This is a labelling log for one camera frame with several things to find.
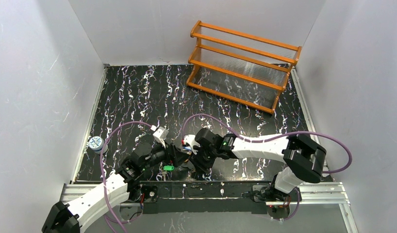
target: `white wall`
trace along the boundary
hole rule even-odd
[[[387,2],[327,1],[297,65],[317,130],[353,153],[335,177],[364,233],[397,232],[397,0]],[[322,143],[329,166],[343,166],[346,154]]]
[[[102,73],[67,0],[0,0],[0,233],[41,232]]]
[[[300,46],[324,0],[69,0],[103,63],[186,64],[197,20]]]

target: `robotic arm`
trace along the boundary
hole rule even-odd
[[[288,167],[274,177],[270,186],[258,185],[249,192],[251,199],[256,202],[284,200],[301,183],[319,183],[321,180],[326,150],[304,134],[265,143],[250,143],[234,134],[221,137],[203,128],[196,135],[184,137],[182,144],[190,147],[191,152],[165,142],[166,134],[164,128],[158,128],[153,134],[158,143],[153,147],[148,143],[140,143],[122,162],[116,173],[107,179],[106,188],[111,206],[132,200],[140,191],[139,180],[145,169],[161,162],[178,167],[189,159],[198,173],[209,173],[216,158],[253,157],[286,163]],[[247,139],[260,140],[273,136],[275,135]],[[101,183],[67,204],[59,201],[53,205],[42,232],[83,233],[107,212]]]

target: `marble pattern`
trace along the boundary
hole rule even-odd
[[[107,77],[93,121],[90,137],[106,138],[120,124],[140,120],[169,130],[168,142],[181,144],[181,127],[192,114],[206,113],[221,119],[243,135],[285,133],[307,130],[296,89],[289,78],[286,91],[280,96],[276,112],[271,115],[209,93],[186,86],[191,65],[108,67]],[[211,119],[197,117],[186,128],[193,134],[200,128],[210,128],[224,135],[227,130]],[[109,143],[104,170],[107,176],[140,142],[153,143],[151,131],[134,125],[118,131]],[[163,175],[162,165],[144,174],[145,180],[271,180],[283,168],[283,163],[266,159],[217,159],[212,172],[195,176],[188,167],[178,167]],[[99,181],[99,156],[86,149],[77,181]]]

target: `green object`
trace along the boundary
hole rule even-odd
[[[166,165],[166,166],[163,167],[163,170],[164,171],[172,171],[172,170],[174,170],[174,166]]]

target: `wooden rack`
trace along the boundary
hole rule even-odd
[[[250,107],[274,113],[280,94],[286,89],[290,71],[297,64],[301,46],[241,33],[198,21],[190,33],[197,39],[188,62],[194,65],[187,85],[242,103]],[[230,77],[235,83],[243,83],[259,91],[215,88]]]

